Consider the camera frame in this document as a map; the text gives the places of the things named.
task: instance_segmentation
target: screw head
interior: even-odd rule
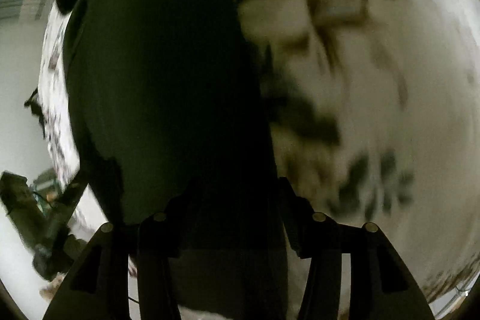
[[[105,224],[103,224],[101,227],[100,227],[100,230],[107,234],[109,232],[111,232],[113,230],[113,224],[111,222],[106,222]]]
[[[313,213],[311,217],[317,222],[324,222],[327,219],[327,216],[321,212]]]
[[[365,224],[365,229],[367,231],[369,231],[370,233],[375,233],[376,231],[378,231],[378,226],[377,224],[374,224],[373,222],[368,222]]]
[[[167,218],[167,215],[165,213],[158,212],[157,214],[155,214],[155,216],[153,216],[153,221],[162,222],[162,221],[165,221],[166,218]]]

